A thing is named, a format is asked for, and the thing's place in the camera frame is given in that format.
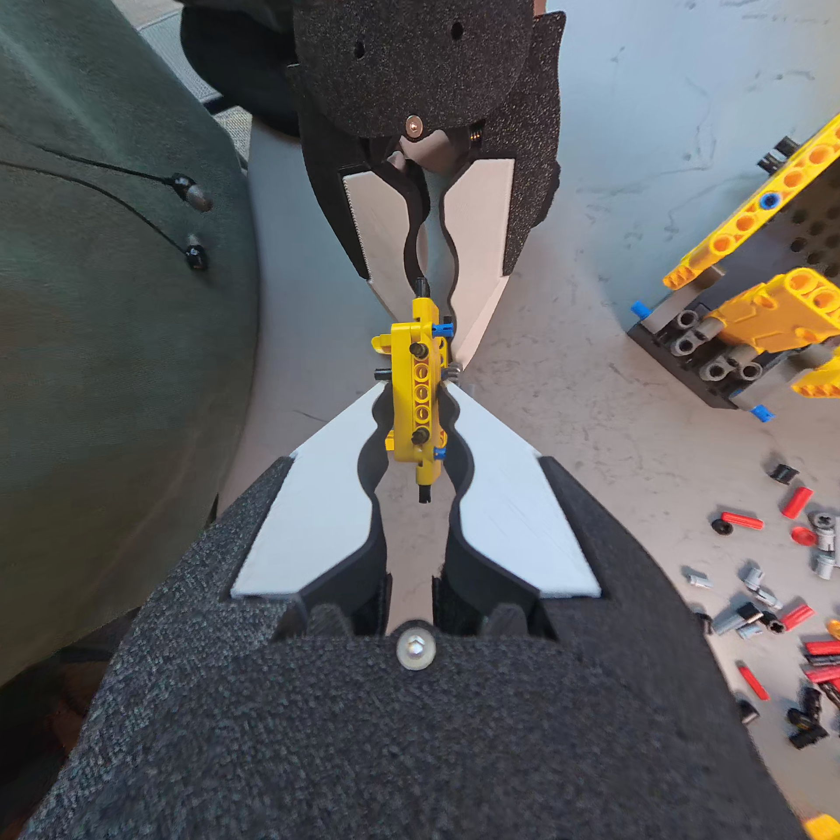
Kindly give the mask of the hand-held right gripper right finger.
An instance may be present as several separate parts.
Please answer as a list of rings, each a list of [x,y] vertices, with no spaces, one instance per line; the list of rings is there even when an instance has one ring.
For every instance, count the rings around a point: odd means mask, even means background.
[[[464,599],[598,598],[540,452],[455,384],[441,387],[455,489],[445,576]]]

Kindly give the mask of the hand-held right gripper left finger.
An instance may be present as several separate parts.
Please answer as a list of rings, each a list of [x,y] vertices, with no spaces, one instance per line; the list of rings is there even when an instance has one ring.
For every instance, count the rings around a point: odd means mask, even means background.
[[[232,598],[371,597],[385,573],[375,491],[392,425],[392,387],[378,382],[292,452]]]

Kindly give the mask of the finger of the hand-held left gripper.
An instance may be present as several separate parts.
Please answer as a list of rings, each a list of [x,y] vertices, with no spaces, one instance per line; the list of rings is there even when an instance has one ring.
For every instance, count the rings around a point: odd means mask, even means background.
[[[443,197],[442,225],[455,258],[448,303],[458,364],[474,357],[508,283],[503,265],[514,165],[513,159],[468,163]]]
[[[415,285],[426,278],[430,200],[418,164],[383,164],[376,171],[343,176],[364,276],[394,322],[413,314]]]

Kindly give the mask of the yellow lego panel with pins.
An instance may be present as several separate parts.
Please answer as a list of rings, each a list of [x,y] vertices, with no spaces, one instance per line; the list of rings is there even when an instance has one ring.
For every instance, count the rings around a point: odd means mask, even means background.
[[[447,433],[440,421],[438,404],[438,392],[444,382],[442,373],[448,365],[448,352],[445,341],[432,336],[433,325],[447,322],[441,320],[438,306],[434,303],[430,291],[426,278],[422,277],[416,281],[411,318],[406,322],[396,322],[392,325],[389,332],[392,353],[387,354],[392,363],[393,457],[399,463],[414,466],[418,500],[423,505],[432,500],[432,487],[440,477],[448,442]],[[413,430],[412,365],[409,345],[414,341],[422,341],[428,345],[432,369],[431,437],[423,447],[414,446],[411,440]]]

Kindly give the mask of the pile of small lego pins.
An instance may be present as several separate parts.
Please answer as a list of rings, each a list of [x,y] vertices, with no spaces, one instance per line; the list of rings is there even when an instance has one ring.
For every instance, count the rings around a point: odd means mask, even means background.
[[[768,477],[784,487],[793,487],[792,493],[780,510],[784,519],[794,521],[806,514],[813,492],[797,484],[799,471],[779,463]],[[807,514],[808,524],[791,528],[791,539],[798,545],[815,551],[813,569],[824,581],[833,578],[838,569],[838,516],[829,511],[813,510]],[[787,606],[764,586],[765,573],[756,563],[751,563],[740,576],[747,600],[730,607],[721,618],[705,612],[697,614],[706,635],[735,633],[750,640],[770,632],[775,635],[791,634],[816,615],[814,608],[803,601]],[[838,621],[832,623],[832,640],[805,643],[804,656],[807,686],[801,690],[799,705],[786,711],[791,727],[789,744],[804,750],[828,738],[822,724],[823,699],[838,707]]]

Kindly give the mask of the yellow lego robot body model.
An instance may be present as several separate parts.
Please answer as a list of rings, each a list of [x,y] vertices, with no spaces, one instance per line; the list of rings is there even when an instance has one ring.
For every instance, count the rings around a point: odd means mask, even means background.
[[[760,161],[766,182],[633,305],[627,335],[706,405],[762,423],[789,386],[838,398],[839,117]]]

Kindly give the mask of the person's dark trouser leg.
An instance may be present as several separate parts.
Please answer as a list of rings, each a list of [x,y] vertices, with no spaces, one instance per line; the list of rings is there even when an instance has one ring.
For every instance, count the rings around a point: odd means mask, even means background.
[[[286,78],[296,64],[292,1],[182,1],[181,44],[194,71],[267,127],[299,137]]]

